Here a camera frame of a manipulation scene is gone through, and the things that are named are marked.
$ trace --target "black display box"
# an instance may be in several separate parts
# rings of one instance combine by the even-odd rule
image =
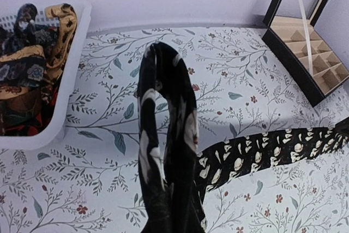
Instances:
[[[267,26],[263,41],[291,74],[313,107],[349,78],[349,72],[341,60],[314,29],[327,2],[304,1],[311,62],[300,7],[297,7],[298,0],[272,0],[263,20]]]

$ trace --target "basket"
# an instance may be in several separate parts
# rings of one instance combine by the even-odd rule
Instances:
[[[52,142],[59,142],[65,136],[64,124],[65,116],[67,115],[69,96],[74,89],[77,68],[79,66],[89,23],[91,21],[92,5],[85,1],[62,1],[56,4],[61,3],[68,3],[73,6],[77,16],[77,28],[62,74],[52,120],[42,132],[35,136],[0,136],[0,148],[11,150],[35,150]],[[33,4],[38,9],[38,15],[36,18],[37,23],[48,26],[59,26],[59,20],[57,18],[48,19],[45,15],[45,8],[55,5],[55,3],[47,5]],[[0,26],[11,32],[15,20],[16,15],[13,13],[0,15]]]

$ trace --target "white ribbon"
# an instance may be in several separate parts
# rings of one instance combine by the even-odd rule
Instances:
[[[303,0],[298,0],[300,13],[302,15],[303,20],[303,27],[304,27],[304,34],[305,34],[305,41],[306,41],[306,49],[308,50],[308,61],[309,61],[309,73],[311,76],[313,76],[313,70],[312,70],[312,56],[311,56],[311,43],[310,43],[310,35],[309,35],[309,28],[308,23],[306,20],[306,14],[304,9]]]

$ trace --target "floral wallpaper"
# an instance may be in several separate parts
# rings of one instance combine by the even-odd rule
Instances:
[[[0,232],[138,233],[146,222],[137,173],[136,84],[142,53],[161,40],[185,59],[200,148],[265,130],[333,126],[349,115],[340,87],[312,108],[249,28],[155,28],[86,39],[63,141],[0,149]],[[165,143],[166,101],[157,97]],[[348,164],[340,153],[237,178],[206,195],[208,233],[348,232]]]

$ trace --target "beige compartment divider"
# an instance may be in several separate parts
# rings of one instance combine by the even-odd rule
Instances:
[[[342,63],[333,66],[331,70],[341,82],[345,81],[349,77],[349,71]]]
[[[320,55],[312,55],[311,57],[312,71],[314,75],[330,68],[330,66],[325,62],[325,60],[322,59]],[[303,66],[305,66],[307,71],[309,71],[308,57],[301,57],[299,58],[299,60],[303,64]]]
[[[340,84],[339,79],[330,69],[315,74],[314,80],[324,94],[328,94]]]
[[[329,64],[330,67],[333,67],[334,65],[338,65],[341,63],[339,58],[334,54],[333,51],[328,51],[325,53],[319,54],[323,60],[326,61],[327,64]]]
[[[271,28],[309,72],[308,50],[302,19],[276,16]],[[321,91],[327,95],[349,79],[349,71],[310,24],[308,24],[308,29],[313,78]]]
[[[292,50],[292,52],[298,57],[305,57],[308,55],[308,50],[306,49],[306,42],[290,42],[286,45]],[[317,54],[317,50],[311,46],[311,54]]]

